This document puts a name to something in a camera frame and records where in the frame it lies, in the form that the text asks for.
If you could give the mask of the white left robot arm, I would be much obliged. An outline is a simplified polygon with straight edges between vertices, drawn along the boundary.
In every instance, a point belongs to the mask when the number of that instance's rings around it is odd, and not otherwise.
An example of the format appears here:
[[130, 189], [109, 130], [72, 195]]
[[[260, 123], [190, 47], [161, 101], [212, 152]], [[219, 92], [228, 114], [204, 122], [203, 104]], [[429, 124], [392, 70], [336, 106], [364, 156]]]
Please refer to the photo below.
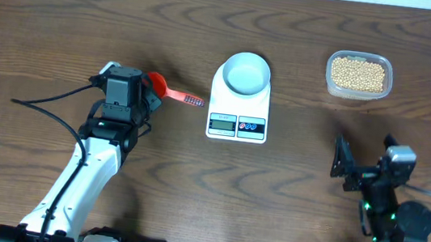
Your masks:
[[0, 224], [0, 242], [80, 242], [82, 227], [104, 186], [124, 164], [137, 140], [150, 132], [150, 115], [162, 101], [148, 74], [109, 62], [89, 78], [104, 92], [79, 129], [58, 116], [75, 149], [56, 182], [14, 227]]

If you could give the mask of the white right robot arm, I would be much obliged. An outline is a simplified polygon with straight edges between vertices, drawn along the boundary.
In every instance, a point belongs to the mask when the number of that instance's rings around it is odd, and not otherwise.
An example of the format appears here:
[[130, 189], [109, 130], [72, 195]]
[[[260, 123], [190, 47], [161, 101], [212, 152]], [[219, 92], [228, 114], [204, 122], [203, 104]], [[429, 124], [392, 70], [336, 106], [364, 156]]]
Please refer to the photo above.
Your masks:
[[428, 242], [431, 210], [417, 201], [400, 203], [395, 190], [404, 186], [416, 166], [416, 153], [391, 136], [384, 139], [385, 153], [374, 166], [360, 166], [348, 141], [338, 136], [330, 175], [343, 178], [343, 190], [360, 192], [362, 233], [372, 242]]

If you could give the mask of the red measuring scoop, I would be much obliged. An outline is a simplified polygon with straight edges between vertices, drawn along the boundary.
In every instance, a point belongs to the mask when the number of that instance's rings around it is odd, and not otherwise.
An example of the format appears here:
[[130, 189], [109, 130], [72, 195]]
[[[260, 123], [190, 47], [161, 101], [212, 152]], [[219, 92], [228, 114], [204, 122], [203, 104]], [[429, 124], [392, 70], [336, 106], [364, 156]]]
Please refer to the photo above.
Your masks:
[[157, 93], [159, 98], [162, 99], [164, 97], [168, 97], [195, 107], [203, 108], [205, 106], [205, 102], [202, 98], [169, 88], [167, 80], [160, 73], [152, 71], [148, 73], [148, 77], [150, 78], [154, 91]]

